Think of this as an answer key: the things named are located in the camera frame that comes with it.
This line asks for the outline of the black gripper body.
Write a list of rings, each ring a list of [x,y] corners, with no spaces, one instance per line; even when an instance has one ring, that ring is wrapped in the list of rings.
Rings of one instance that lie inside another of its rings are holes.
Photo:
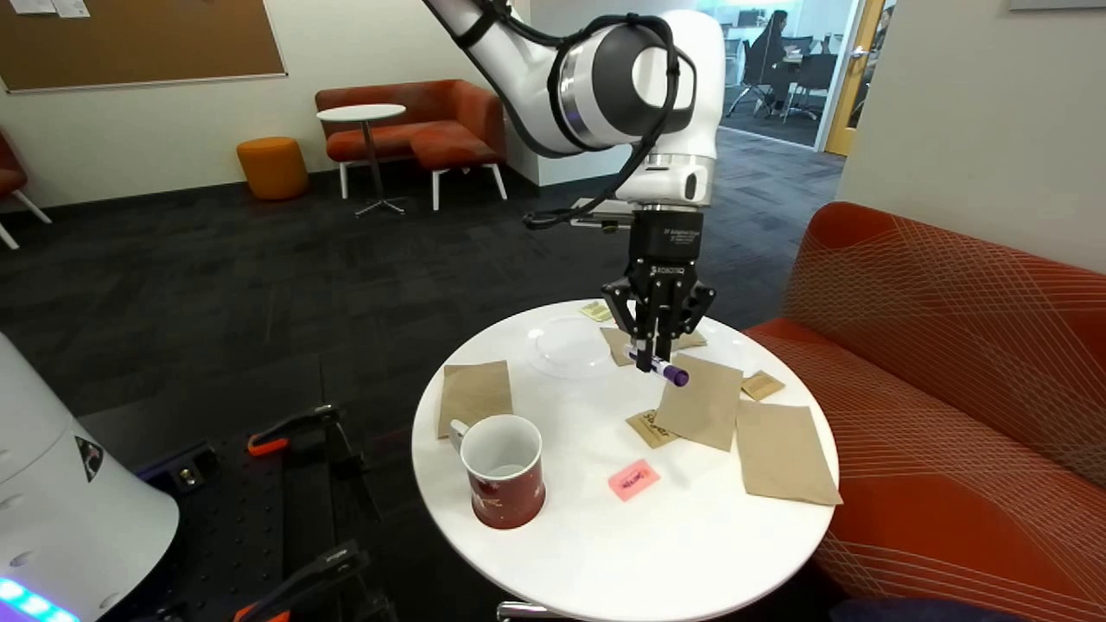
[[[699,280],[701,214],[637,209],[629,216],[629,262],[603,288],[614,323],[637,344],[669,344],[691,336],[710,305],[710,288]]]

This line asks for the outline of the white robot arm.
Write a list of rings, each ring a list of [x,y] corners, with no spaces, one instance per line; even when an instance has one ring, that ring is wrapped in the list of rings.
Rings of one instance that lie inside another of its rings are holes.
[[[507,0],[420,4],[494,87],[532,153],[632,147],[613,189],[538,209],[530,227],[629,202],[629,262],[603,288],[603,305],[629,339],[632,365],[682,384],[669,344],[691,336],[714,300],[699,280],[699,247],[724,98],[717,22],[676,8],[598,13],[573,34],[546,34],[518,22]]]

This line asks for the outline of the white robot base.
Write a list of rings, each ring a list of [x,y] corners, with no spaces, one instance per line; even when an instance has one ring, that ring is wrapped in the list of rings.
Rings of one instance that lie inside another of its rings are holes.
[[[169,554],[178,503],[121,467],[0,336],[0,577],[27,622],[99,622]]]

